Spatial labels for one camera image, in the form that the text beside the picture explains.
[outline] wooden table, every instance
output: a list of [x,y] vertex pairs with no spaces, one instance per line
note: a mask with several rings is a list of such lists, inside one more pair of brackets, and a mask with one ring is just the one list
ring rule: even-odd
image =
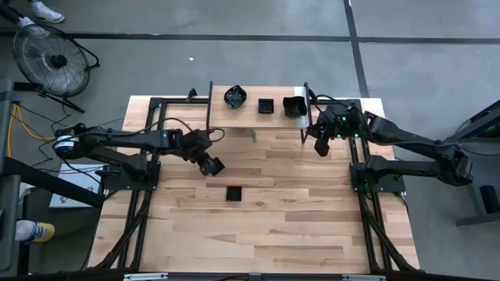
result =
[[[149,98],[130,97],[124,130],[144,128]],[[362,98],[361,104],[384,115],[378,98]],[[206,110],[207,105],[169,105],[167,116],[204,130]],[[314,108],[313,120],[317,115]],[[182,128],[175,121],[166,127]],[[253,143],[245,129],[226,130],[226,137],[209,149],[226,166],[216,177],[203,176],[180,158],[161,157],[141,271],[369,271],[358,198],[348,176],[348,142],[331,141],[330,154],[322,158],[314,151],[315,140],[301,144],[296,130],[262,129],[256,136]],[[370,150],[393,158],[391,147],[371,144]],[[225,201],[227,185],[244,187],[241,202]],[[122,234],[129,200],[130,192],[123,190],[105,202],[89,266],[100,262]],[[418,267],[404,204],[393,194],[380,194],[380,204],[388,236]],[[377,239],[375,244],[382,265]],[[134,242],[129,249],[130,255]]]
[[[297,118],[285,116],[283,107],[283,98],[297,96],[305,98],[305,87],[241,86],[247,93],[247,100],[236,109],[231,109],[224,101],[224,95],[231,87],[233,86],[213,86],[209,115],[211,127],[305,129],[309,126],[310,105],[307,115]],[[260,98],[274,100],[273,114],[258,113]]]

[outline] black small box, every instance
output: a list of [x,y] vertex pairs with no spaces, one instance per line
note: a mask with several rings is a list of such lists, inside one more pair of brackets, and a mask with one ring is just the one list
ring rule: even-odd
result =
[[226,201],[241,201],[241,187],[227,187]]
[[272,98],[260,98],[259,113],[274,113],[274,100]]

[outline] fan grille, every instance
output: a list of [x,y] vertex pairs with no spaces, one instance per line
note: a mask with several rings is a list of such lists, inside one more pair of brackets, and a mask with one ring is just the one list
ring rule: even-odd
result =
[[21,73],[46,94],[73,97],[88,85],[87,56],[53,27],[24,27],[14,37],[13,54]]

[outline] gray floor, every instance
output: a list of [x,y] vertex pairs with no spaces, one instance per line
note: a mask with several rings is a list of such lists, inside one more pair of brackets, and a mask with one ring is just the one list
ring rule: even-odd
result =
[[[147,34],[348,35],[342,0],[47,0],[64,12],[68,31]],[[495,0],[351,0],[360,36],[500,37]],[[23,1],[15,6],[29,15]],[[0,22],[0,27],[8,24]],[[359,97],[349,43],[250,41],[79,40],[102,60],[87,90],[74,102],[87,110],[68,123],[98,124],[123,117],[134,94],[205,93],[216,84],[301,85],[316,93]],[[9,38],[0,39],[0,78],[24,80],[12,59]],[[361,44],[370,97],[383,98],[385,112],[401,128],[446,137],[476,112],[498,100],[500,45]],[[28,108],[58,119],[60,106],[23,94]],[[49,136],[50,122],[24,113],[25,121]],[[120,128],[121,122],[110,126]],[[13,156],[28,164],[43,159],[38,142],[20,126]],[[402,159],[421,159],[395,149]],[[474,157],[477,185],[498,181],[496,162]],[[45,163],[51,167],[58,162]],[[433,273],[500,279],[500,223],[458,230],[455,221],[473,214],[465,187],[405,178],[410,221],[421,268]],[[40,195],[46,198],[50,194]],[[91,240],[92,211],[54,213],[41,200],[31,210],[54,222],[64,235],[35,250],[32,270],[81,267]],[[78,226],[67,216],[87,218]],[[73,245],[77,241],[79,249]]]

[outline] sneaker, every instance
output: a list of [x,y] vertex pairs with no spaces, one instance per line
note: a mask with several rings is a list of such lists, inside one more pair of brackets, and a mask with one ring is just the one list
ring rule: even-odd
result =
[[26,29],[30,34],[35,37],[47,37],[48,31],[34,24],[33,20],[25,16],[24,18],[19,18],[17,25],[23,29]]
[[65,20],[64,16],[58,12],[54,12],[52,9],[47,7],[44,3],[40,1],[35,1],[31,3],[31,8],[38,19],[41,21],[48,21],[51,23],[61,23]]

